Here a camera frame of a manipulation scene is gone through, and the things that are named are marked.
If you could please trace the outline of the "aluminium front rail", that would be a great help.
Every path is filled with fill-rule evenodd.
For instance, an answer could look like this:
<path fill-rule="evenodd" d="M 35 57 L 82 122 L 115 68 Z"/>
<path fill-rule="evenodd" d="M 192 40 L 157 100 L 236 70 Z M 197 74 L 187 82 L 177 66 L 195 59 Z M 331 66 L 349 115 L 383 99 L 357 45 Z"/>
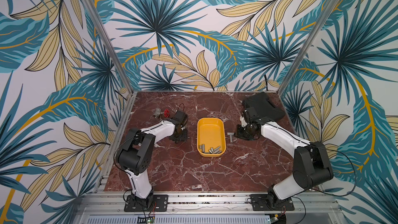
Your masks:
<path fill-rule="evenodd" d="M 346 224 L 338 202 L 330 196 L 307 192 L 294 197 L 292 211 L 254 211 L 251 192 L 166 192 L 168 198 L 151 211 L 126 212 L 122 192 L 89 194 L 83 198 L 74 224 Z"/>

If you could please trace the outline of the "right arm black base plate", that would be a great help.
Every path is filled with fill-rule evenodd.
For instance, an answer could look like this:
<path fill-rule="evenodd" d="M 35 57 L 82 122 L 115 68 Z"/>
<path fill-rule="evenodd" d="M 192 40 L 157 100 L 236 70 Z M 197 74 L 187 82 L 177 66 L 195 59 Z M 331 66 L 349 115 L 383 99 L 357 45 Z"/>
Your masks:
<path fill-rule="evenodd" d="M 249 202 L 253 211 L 293 211 L 294 205 L 291 198 L 280 200 L 273 195 L 251 194 Z"/>

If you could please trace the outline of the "aluminium frame post left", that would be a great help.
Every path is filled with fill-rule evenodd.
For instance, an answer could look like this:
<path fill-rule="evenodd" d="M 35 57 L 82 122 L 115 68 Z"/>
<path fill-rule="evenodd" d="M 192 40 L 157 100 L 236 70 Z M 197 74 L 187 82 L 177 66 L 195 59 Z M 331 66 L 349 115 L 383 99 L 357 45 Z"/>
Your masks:
<path fill-rule="evenodd" d="M 121 62 L 118 58 L 118 55 L 109 39 L 109 36 L 106 33 L 105 27 L 101 21 L 101 18 L 94 6 L 94 2 L 92 0 L 82 0 L 82 3 L 84 4 L 84 6 L 86 7 L 86 10 L 88 11 L 88 14 L 93 22 L 94 27 L 97 29 L 98 31 L 98 35 L 100 37 L 100 39 L 102 40 L 107 52 L 110 55 L 110 58 L 116 68 L 116 71 L 119 73 L 121 81 L 123 82 L 125 88 L 127 89 L 129 95 L 133 95 L 134 90 L 130 85 L 130 81 L 127 78 Z"/>

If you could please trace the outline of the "black tool case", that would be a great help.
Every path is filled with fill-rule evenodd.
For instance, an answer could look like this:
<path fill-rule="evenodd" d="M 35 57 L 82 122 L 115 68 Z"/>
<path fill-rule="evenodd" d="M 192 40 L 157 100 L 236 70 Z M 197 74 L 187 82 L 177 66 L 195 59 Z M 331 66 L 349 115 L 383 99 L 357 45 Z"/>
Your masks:
<path fill-rule="evenodd" d="M 285 116 L 285 112 L 277 108 L 265 92 L 245 98 L 242 104 L 244 107 L 242 116 L 247 123 L 279 121 Z"/>

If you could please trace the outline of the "silver socket pile in tray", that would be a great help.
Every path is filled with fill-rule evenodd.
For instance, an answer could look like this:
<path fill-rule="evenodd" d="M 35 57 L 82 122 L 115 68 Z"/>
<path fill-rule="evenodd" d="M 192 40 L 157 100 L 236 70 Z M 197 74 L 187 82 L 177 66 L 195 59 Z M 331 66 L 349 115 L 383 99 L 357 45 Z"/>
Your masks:
<path fill-rule="evenodd" d="M 199 150 L 200 150 L 201 153 L 208 154 L 208 155 L 222 153 L 220 146 L 218 146 L 216 148 L 210 147 L 210 148 L 206 149 L 205 145 L 202 144 L 202 145 L 199 146 Z"/>

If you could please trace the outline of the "aluminium frame post right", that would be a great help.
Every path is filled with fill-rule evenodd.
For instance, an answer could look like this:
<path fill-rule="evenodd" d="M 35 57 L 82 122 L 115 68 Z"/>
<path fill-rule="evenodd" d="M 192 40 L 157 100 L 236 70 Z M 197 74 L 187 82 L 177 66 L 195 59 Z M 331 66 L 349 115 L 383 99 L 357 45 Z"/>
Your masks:
<path fill-rule="evenodd" d="M 326 5 L 325 9 L 320 13 L 317 21 L 314 24 L 314 27 L 311 29 L 307 39 L 305 40 L 303 46 L 301 47 L 300 51 L 297 54 L 297 57 L 295 60 L 291 63 L 291 66 L 286 73 L 286 76 L 284 77 L 284 81 L 280 85 L 277 93 L 279 96 L 282 96 L 288 85 L 290 80 L 293 78 L 295 71 L 298 69 L 300 66 L 302 60 L 304 59 L 305 55 L 307 54 L 308 49 L 312 45 L 314 39 L 318 35 L 318 33 L 321 31 L 322 27 L 326 23 L 328 17 L 332 14 L 334 11 L 335 6 L 338 4 L 339 0 L 329 0 Z"/>

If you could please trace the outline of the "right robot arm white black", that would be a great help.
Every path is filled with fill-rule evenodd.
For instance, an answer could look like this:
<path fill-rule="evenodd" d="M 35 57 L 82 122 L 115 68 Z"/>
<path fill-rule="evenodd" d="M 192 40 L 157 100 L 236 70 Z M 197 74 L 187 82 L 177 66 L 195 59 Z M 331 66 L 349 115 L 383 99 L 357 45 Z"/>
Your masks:
<path fill-rule="evenodd" d="M 261 135 L 293 158 L 291 175 L 268 190 L 269 203 L 284 201 L 333 179 L 332 166 L 322 143 L 296 136 L 268 117 L 260 117 L 253 107 L 244 110 L 240 120 L 236 131 L 239 139 L 253 140 L 255 135 Z"/>

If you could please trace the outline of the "yellow plastic storage tray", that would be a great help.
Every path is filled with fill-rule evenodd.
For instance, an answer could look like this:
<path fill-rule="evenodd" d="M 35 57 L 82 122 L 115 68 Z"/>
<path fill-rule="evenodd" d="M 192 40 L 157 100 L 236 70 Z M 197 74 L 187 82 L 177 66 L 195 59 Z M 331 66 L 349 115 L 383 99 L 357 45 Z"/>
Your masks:
<path fill-rule="evenodd" d="M 204 144 L 206 149 L 218 146 L 221 147 L 220 154 L 203 154 L 199 150 L 199 146 Z M 223 155 L 227 149 L 226 132 L 224 123 L 219 118 L 201 118 L 197 124 L 197 146 L 198 152 L 202 157 L 219 157 Z"/>

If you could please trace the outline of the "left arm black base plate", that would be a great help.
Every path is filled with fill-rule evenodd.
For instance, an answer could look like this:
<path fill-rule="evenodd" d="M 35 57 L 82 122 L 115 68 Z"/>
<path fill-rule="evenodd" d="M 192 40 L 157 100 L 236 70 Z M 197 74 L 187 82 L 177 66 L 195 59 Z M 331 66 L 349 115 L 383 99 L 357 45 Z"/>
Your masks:
<path fill-rule="evenodd" d="M 126 198 L 124 212 L 166 212 L 168 199 L 168 195 L 149 195 L 146 199 L 129 195 Z"/>

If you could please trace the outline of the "steel valve with red handwheel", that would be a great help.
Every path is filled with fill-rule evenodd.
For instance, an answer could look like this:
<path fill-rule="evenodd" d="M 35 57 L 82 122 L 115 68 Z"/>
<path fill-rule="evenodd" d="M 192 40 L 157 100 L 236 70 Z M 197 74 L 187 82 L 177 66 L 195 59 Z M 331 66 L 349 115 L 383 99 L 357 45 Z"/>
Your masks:
<path fill-rule="evenodd" d="M 170 111 L 168 109 L 161 110 L 160 108 L 156 108 L 153 116 L 155 119 L 166 119 L 170 117 Z"/>

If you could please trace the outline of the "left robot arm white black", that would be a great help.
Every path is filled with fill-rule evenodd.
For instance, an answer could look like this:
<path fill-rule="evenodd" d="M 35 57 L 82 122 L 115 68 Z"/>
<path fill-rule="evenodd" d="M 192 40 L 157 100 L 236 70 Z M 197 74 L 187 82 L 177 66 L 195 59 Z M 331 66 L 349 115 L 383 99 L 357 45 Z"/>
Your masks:
<path fill-rule="evenodd" d="M 188 115 L 177 111 L 171 118 L 142 129 L 131 128 L 125 140 L 119 145 L 114 163 L 129 177 L 132 193 L 130 202 L 145 209 L 153 202 L 153 188 L 149 182 L 147 169 L 150 165 L 154 145 L 164 138 L 176 143 L 184 142 L 188 138 L 186 125 Z"/>

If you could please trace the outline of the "aluminium frame post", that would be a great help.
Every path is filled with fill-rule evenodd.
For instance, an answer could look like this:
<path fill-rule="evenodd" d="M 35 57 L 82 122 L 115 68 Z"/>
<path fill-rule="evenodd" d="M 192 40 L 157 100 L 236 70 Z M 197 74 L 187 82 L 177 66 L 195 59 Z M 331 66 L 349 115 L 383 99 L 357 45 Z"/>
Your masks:
<path fill-rule="evenodd" d="M 86 10 L 88 11 L 88 14 L 93 22 L 94 27 L 97 29 L 98 31 L 98 35 L 100 37 L 100 39 L 102 40 L 107 52 L 110 55 L 110 58 L 116 68 L 116 71 L 119 73 L 121 81 L 123 82 L 125 88 L 127 89 L 129 95 L 133 95 L 134 90 L 130 85 L 130 81 L 127 78 L 121 62 L 118 58 L 118 55 L 109 39 L 109 36 L 106 33 L 105 27 L 101 21 L 101 18 L 94 6 L 94 2 L 92 0 L 82 0 L 82 3 L 84 4 L 84 6 L 86 7 Z"/>
<path fill-rule="evenodd" d="M 325 9 L 320 13 L 317 21 L 314 24 L 314 27 L 311 29 L 307 39 L 305 40 L 303 46 L 301 47 L 300 51 L 297 54 L 297 57 L 295 60 L 291 63 L 291 66 L 286 73 L 286 76 L 284 77 L 284 81 L 280 85 L 277 93 L 279 96 L 282 96 L 288 85 L 290 80 L 293 78 L 295 71 L 298 69 L 300 66 L 302 60 L 304 59 L 305 55 L 307 54 L 308 49 L 312 45 L 314 39 L 318 35 L 318 33 L 321 31 L 322 27 L 326 23 L 328 17 L 332 14 L 334 11 L 335 6 L 338 4 L 339 0 L 329 0 L 326 5 Z"/>

